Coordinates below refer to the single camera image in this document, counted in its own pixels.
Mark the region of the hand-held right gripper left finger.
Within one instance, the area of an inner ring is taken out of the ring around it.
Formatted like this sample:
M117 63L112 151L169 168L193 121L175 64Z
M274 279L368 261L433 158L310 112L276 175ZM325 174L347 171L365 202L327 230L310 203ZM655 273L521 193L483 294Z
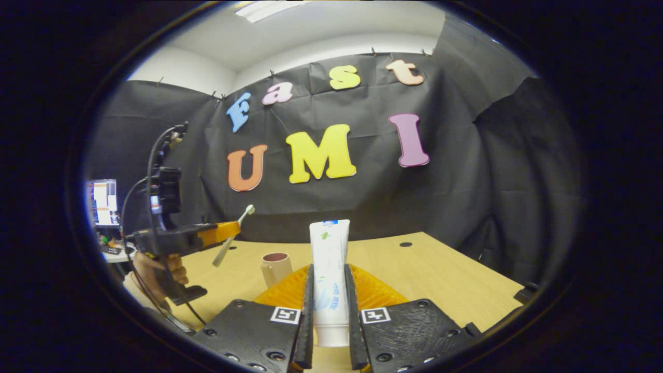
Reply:
M194 336L234 373L303 373L313 358L313 265L254 302L234 299Z

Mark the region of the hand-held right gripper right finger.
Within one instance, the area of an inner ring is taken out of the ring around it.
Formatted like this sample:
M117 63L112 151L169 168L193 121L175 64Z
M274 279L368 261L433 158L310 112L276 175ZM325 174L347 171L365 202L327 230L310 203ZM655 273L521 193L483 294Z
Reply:
M422 372L474 345L482 332L460 326L430 299L362 308L358 271L345 265L350 360L360 372Z

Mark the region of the white toothbrush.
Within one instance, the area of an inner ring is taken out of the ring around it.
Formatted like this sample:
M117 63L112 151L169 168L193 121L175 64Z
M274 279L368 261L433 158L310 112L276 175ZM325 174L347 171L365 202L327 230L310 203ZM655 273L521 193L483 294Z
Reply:
M255 212L255 206L254 206L254 205L248 205L248 206L246 207L246 210L244 211L244 213L243 213L243 214L241 215L241 217L237 220L238 226L241 227L241 226L242 226L242 222L244 221L244 219L245 219L247 216L252 215L254 212ZM237 235L232 236L232 237L230 237L230 238L228 238L228 239L226 239L226 240L224 241L222 247L220 248L220 250L219 250L218 254L216 255L216 257L214 257L214 260L213 260L213 262L212 262L212 264L213 264L214 267L217 267L217 268L220 267L220 265L222 264L222 262L223 262L223 260L224 260L224 258L225 258L225 255L226 255L227 251L228 251L229 248L230 248L230 244L234 241L234 239L235 239L236 237L237 237Z

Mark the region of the beige cup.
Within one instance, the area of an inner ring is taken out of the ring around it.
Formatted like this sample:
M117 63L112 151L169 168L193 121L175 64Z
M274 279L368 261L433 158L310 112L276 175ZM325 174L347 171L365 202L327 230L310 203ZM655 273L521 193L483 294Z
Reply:
M292 273L291 258L284 252L265 254L262 257L261 271L265 285L270 288Z

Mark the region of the white toothpaste tube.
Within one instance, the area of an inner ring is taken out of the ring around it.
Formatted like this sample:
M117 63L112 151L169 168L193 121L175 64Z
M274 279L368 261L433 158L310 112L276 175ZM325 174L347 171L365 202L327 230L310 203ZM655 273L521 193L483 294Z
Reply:
M345 280L350 220L309 226L313 264L313 328L317 346L348 347L350 312Z

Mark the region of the wooden desktop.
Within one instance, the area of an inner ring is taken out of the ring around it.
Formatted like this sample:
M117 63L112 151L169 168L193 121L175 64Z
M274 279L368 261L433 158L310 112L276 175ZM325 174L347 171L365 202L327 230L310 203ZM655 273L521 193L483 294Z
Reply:
M286 253L293 269L312 263L310 243L248 242L235 240L222 264L212 264L218 249L187 255L184 267L190 285L206 288L207 295L190 307L172 306L175 316L199 330L234 299L253 300L267 289L263 257ZM476 260L424 232L350 241L349 264L376 276L407 300L429 299L461 327L473 323L481 332L521 306L514 298L523 288Z

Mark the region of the computer monitor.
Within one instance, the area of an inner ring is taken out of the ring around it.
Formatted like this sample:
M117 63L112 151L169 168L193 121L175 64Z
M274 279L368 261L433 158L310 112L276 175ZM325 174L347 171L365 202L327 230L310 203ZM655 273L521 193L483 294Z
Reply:
M88 180L87 206L93 226L119 227L118 182L115 179Z

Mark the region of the black desk clamp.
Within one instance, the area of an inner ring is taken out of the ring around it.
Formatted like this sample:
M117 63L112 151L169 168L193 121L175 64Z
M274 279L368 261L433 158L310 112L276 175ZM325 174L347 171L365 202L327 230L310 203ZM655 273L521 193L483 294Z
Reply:
M532 297L539 290L539 286L536 283L528 282L521 290L518 290L513 296L514 300L521 303L522 305L528 303Z

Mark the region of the black backdrop cloth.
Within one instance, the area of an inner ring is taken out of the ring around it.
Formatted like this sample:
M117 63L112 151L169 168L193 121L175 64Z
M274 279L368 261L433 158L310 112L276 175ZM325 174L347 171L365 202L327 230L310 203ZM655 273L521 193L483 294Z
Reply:
M165 129L189 132L176 224L256 213L241 239L309 241L349 219L351 239L425 232L521 284L550 282L587 208L586 161L558 99L503 45L461 21L432 56L313 58L211 98L129 80L98 118L84 172L118 201Z

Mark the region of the ceiling light panel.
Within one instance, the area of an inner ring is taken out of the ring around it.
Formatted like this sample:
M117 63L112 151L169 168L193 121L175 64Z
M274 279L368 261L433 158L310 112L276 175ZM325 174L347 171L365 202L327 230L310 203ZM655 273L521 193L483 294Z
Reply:
M258 23L285 10L304 6L310 2L252 2L234 11L234 14L249 23Z

